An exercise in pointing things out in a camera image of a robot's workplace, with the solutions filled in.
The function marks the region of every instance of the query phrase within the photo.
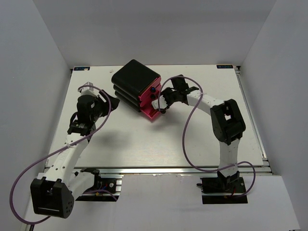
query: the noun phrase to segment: metal frame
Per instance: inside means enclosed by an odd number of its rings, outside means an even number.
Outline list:
[[[249,103],[248,103],[246,95],[245,95],[245,91],[243,89],[243,85],[241,83],[241,72],[237,67],[235,67],[234,70],[235,70],[235,74],[236,74],[236,77],[237,77],[237,81],[239,82],[239,86],[240,86],[242,96],[243,96],[243,99],[244,99],[244,102],[245,102],[245,105],[246,105],[246,108],[247,108],[247,111],[248,111],[250,121],[252,123],[252,128],[254,130],[255,137],[257,139],[259,148],[262,151],[262,157],[267,158],[267,155],[266,155],[266,152],[265,152],[265,149],[264,149],[264,146],[263,146],[263,142],[262,142],[259,130],[258,130],[257,125],[256,125],[256,120],[255,120],[254,116],[252,115]]]
[[[203,167],[206,170],[213,170],[217,167]],[[75,168],[76,171],[80,171],[82,168]],[[263,166],[256,166],[257,176],[272,176],[273,173],[270,168],[270,164],[267,158],[263,158]],[[126,174],[139,174],[139,175],[162,175],[162,174],[179,174],[181,176],[211,176],[216,177],[216,173],[204,173],[200,172],[192,167],[140,167],[140,168],[99,168],[101,176],[104,178],[117,178],[116,181],[116,193],[114,195],[119,196],[122,188],[122,178]],[[241,176],[252,176],[253,171],[251,167],[239,166],[239,171]]]

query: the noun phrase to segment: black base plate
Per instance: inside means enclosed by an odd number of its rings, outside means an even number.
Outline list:
[[[101,189],[106,186],[105,190],[111,192],[114,194],[116,192],[116,178],[100,178],[100,181],[102,183]],[[104,196],[102,193],[99,195],[90,195],[90,194],[84,194],[76,199],[76,201],[115,201],[113,197],[111,196]]]
[[[233,182],[230,185],[229,189],[223,190],[221,186],[221,181],[218,178],[209,177],[201,178],[202,192],[207,195],[202,195],[202,203],[204,205],[212,204],[247,204],[247,196],[237,197],[234,196],[224,196],[224,195],[211,195],[211,193],[229,193],[230,195],[235,191],[235,193],[244,193],[246,192],[246,187],[244,179],[240,177],[237,181]]]

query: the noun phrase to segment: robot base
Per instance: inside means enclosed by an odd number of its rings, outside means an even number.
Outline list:
[[[111,193],[116,193],[116,178],[102,178],[102,177],[97,177],[96,179],[96,184],[99,185],[100,188],[104,188],[105,190],[111,192]],[[114,198],[109,196],[108,194],[83,194],[80,197],[76,199],[76,201],[111,201],[115,202]]]
[[[223,184],[219,178],[201,178],[202,183],[197,186],[202,189],[202,203],[205,204],[247,204],[247,196],[237,197],[246,192],[244,179],[239,177],[229,185],[228,189],[223,189]]]

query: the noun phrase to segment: white enclosure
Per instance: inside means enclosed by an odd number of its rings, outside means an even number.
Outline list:
[[[241,65],[275,0],[34,0],[70,68]]]
[[[308,230],[307,12],[305,0],[3,0],[1,226],[20,230],[9,210],[9,191],[19,172],[51,146],[69,69],[137,59],[152,65],[241,65],[241,82],[271,167],[282,176],[301,230]],[[33,168],[16,188],[21,215],[31,180],[42,167]],[[263,181],[282,189],[269,196],[288,200],[277,179]],[[266,196],[260,188],[255,193]],[[293,212],[290,204],[287,208]],[[286,230],[297,229],[294,217],[289,219],[294,226]]]

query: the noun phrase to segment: cable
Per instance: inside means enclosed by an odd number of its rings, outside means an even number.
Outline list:
[[[190,112],[188,118],[187,118],[187,121],[185,123],[185,126],[184,126],[184,130],[183,130],[183,134],[182,134],[182,148],[183,148],[183,153],[184,153],[184,156],[185,156],[185,159],[187,160],[187,162],[190,164],[190,166],[192,166],[193,168],[199,170],[199,171],[202,171],[202,172],[207,172],[207,173],[213,173],[213,172],[217,172],[217,171],[221,171],[221,170],[224,170],[224,169],[227,169],[227,168],[230,168],[230,167],[233,167],[233,166],[236,166],[236,164],[232,164],[232,165],[228,165],[228,166],[225,166],[225,167],[221,167],[221,168],[217,168],[217,169],[214,169],[214,170],[205,170],[205,169],[202,169],[202,168],[199,168],[197,166],[195,166],[188,158],[187,156],[187,153],[186,153],[186,149],[185,149],[185,134],[186,134],[186,130],[187,130],[187,127],[188,127],[188,123],[193,115],[193,113],[195,112],[195,110],[197,109],[199,103],[201,102],[202,100],[202,97],[203,97],[203,89],[202,87],[200,86],[199,83],[197,83],[195,80],[193,80],[192,78],[189,78],[189,77],[184,77],[184,76],[174,76],[174,77],[170,77],[169,79],[167,79],[163,84],[162,84],[162,87],[158,93],[158,111],[161,111],[160,110],[160,104],[159,104],[159,98],[160,98],[160,95],[161,95],[161,91],[164,87],[164,85],[171,79],[173,78],[185,78],[185,79],[188,79],[190,81],[192,81],[193,83],[195,83],[198,88],[200,89],[200,92],[201,92],[201,95],[200,95],[200,98],[198,100],[198,102],[196,103],[196,105],[193,107],[192,111]],[[249,164],[251,166],[251,168],[253,169],[253,172],[254,172],[254,178],[253,178],[253,181],[251,183],[251,186],[249,187],[249,189],[244,192],[243,194],[239,195],[239,196],[236,196],[236,197],[241,197],[241,196],[244,196],[246,195],[247,193],[249,193],[249,191],[252,189],[252,187],[254,186],[255,184],[255,181],[256,181],[256,170],[255,170],[255,167],[248,161],[242,161],[240,163],[238,163],[237,165],[242,165],[242,164]]]
[[[114,198],[114,200],[117,201],[117,198],[111,192],[104,190],[104,189],[88,191],[88,192],[84,192],[83,194],[102,193],[102,192],[111,195]]]
[[[231,195],[229,195],[229,196],[226,196],[226,198],[230,198],[230,197],[232,197],[232,196],[235,194],[235,191],[236,191],[236,189],[235,189],[235,187],[234,187],[232,194],[231,194]]]
[[[34,230],[34,225],[31,225],[29,228],[29,231],[33,231]]]
[[[100,88],[95,87],[95,86],[90,86],[90,85],[83,85],[83,86],[79,87],[78,90],[80,90],[81,88],[84,88],[84,87],[92,87],[92,88],[98,90],[99,92],[101,92],[102,94],[104,94],[104,96],[107,98],[107,101],[108,101],[108,104],[109,104],[109,111],[108,111],[108,114],[107,114],[105,120],[102,122],[102,124],[101,124],[97,129],[95,129],[92,133],[90,133],[89,135],[84,136],[84,137],[82,137],[81,139],[79,139],[79,140],[77,140],[77,141],[75,141],[75,142],[72,142],[71,144],[66,145],[66,146],[60,148],[59,150],[54,151],[53,153],[51,153],[51,154],[49,154],[49,155],[47,155],[47,156],[45,156],[45,157],[43,157],[43,158],[37,160],[36,162],[34,162],[34,163],[32,163],[31,165],[29,165],[28,167],[26,167],[25,170],[23,170],[23,171],[18,175],[18,177],[17,177],[16,180],[14,181],[13,186],[12,186],[11,191],[10,191],[10,208],[11,208],[11,211],[13,212],[14,216],[15,216],[18,220],[20,220],[22,223],[25,223],[25,224],[28,224],[28,225],[36,225],[36,224],[40,224],[40,223],[46,221],[46,220],[47,220],[48,218],[50,218],[50,217],[49,217],[49,216],[48,216],[48,217],[45,217],[44,219],[39,220],[39,221],[28,221],[28,220],[23,219],[21,216],[19,216],[19,214],[16,212],[16,210],[15,210],[15,208],[14,208],[14,204],[13,204],[13,194],[14,194],[15,187],[16,187],[18,181],[20,180],[20,178],[21,178],[29,169],[31,169],[33,166],[37,165],[38,163],[40,163],[40,162],[46,160],[47,158],[49,158],[49,157],[51,157],[51,156],[53,156],[53,155],[56,155],[57,153],[63,152],[64,150],[68,149],[70,146],[74,146],[74,145],[80,143],[81,141],[83,141],[83,140],[85,140],[85,139],[91,137],[94,133],[96,133],[97,131],[99,131],[99,130],[104,126],[104,124],[106,123],[107,119],[109,118],[109,115],[110,115],[110,113],[111,113],[111,102],[110,102],[110,99],[109,99],[108,95],[107,95],[103,90],[101,90]]]

